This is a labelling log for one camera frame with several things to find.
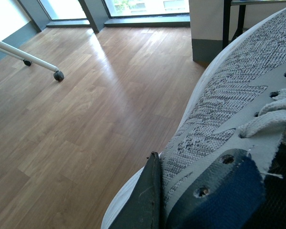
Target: gray baseboard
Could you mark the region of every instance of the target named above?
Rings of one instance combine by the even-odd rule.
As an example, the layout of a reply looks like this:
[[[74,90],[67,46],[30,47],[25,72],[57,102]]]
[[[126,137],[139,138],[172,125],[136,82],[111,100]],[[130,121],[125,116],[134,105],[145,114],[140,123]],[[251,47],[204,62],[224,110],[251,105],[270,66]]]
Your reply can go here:
[[[190,16],[163,16],[139,18],[114,18],[105,22],[106,27],[190,27]]]
[[[88,27],[91,28],[91,25],[87,19],[81,20],[63,20],[63,21],[51,21],[47,24],[49,28],[79,28],[79,27]]]
[[[25,26],[14,32],[12,35],[3,40],[4,43],[7,43],[11,46],[18,48],[33,36],[37,34],[37,29],[32,21],[27,23]],[[6,54],[0,52],[0,60],[2,60]]]
[[[210,63],[222,50],[223,41],[192,39],[193,61]]]

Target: black metal leg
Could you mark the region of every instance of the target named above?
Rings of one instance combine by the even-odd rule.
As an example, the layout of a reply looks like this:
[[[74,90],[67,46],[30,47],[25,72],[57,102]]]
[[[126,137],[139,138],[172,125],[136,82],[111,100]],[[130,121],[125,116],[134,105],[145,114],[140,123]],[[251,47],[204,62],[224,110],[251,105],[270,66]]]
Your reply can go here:
[[[234,41],[237,37],[243,34],[244,21],[245,21],[246,5],[239,6],[237,30],[232,38]]]
[[[224,1],[223,49],[229,44],[231,1]]]

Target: glass window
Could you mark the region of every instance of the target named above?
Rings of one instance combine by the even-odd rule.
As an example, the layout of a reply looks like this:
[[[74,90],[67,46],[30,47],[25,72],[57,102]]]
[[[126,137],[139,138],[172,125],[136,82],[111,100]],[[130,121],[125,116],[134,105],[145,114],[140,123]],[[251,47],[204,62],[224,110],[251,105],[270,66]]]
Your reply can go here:
[[[39,0],[52,20],[86,19],[78,0]]]
[[[105,0],[112,17],[189,13],[188,0]]]

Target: office chair base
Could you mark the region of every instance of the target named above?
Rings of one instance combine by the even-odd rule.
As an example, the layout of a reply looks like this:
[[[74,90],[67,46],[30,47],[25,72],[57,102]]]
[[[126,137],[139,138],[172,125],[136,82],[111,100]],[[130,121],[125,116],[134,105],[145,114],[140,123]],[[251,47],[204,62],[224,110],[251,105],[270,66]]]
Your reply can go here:
[[[58,82],[62,81],[65,78],[61,71],[57,71],[53,75],[54,75],[54,79],[57,80]]]

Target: white chair leg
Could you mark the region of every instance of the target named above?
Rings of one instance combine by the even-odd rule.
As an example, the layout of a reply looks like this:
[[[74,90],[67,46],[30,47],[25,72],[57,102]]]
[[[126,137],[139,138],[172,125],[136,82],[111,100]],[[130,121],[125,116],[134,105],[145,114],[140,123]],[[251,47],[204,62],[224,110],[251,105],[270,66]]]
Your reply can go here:
[[[19,60],[28,60],[30,62],[33,62],[35,64],[38,64],[40,65],[41,67],[44,67],[46,69],[49,69],[54,73],[54,78],[57,80],[57,81],[62,81],[64,79],[64,75],[61,71],[59,71],[58,67],[48,63],[48,62],[45,62],[35,56],[32,56],[24,51],[21,51],[19,49],[16,49],[15,47],[9,45],[9,44],[6,44],[4,42],[1,42],[0,41],[0,51],[1,52],[4,52],[12,57],[15,57]]]
[[[18,60],[21,60],[21,61],[24,60],[22,57],[19,57],[19,56],[17,56],[17,55],[14,55],[13,53],[10,53],[10,52],[8,52],[8,51],[6,51],[6,50],[4,50],[4,49],[1,49],[1,48],[0,48],[0,52],[3,52],[3,53],[5,53],[5,54],[7,54],[7,55],[10,55],[10,56],[14,57],[14,58],[17,58]]]
[[[0,42],[0,48],[5,50],[5,51],[7,51],[7,52],[10,52],[10,53],[12,53],[12,54],[14,54],[16,56],[22,57],[25,60],[32,61],[33,63],[38,64],[38,65],[40,65],[40,66],[42,66],[42,67],[44,67],[46,69],[49,69],[49,70],[51,70],[53,72],[59,71],[58,67],[56,67],[56,66],[54,66],[54,65],[52,65],[50,63],[47,63],[47,62],[45,62],[45,61],[43,61],[43,60],[41,60],[41,59],[39,59],[39,58],[37,58],[35,56],[32,56],[32,55],[30,55],[30,54],[28,54],[28,53],[26,53],[24,51],[16,49],[15,47],[13,47],[13,46],[11,46],[9,44],[6,44],[4,42]]]

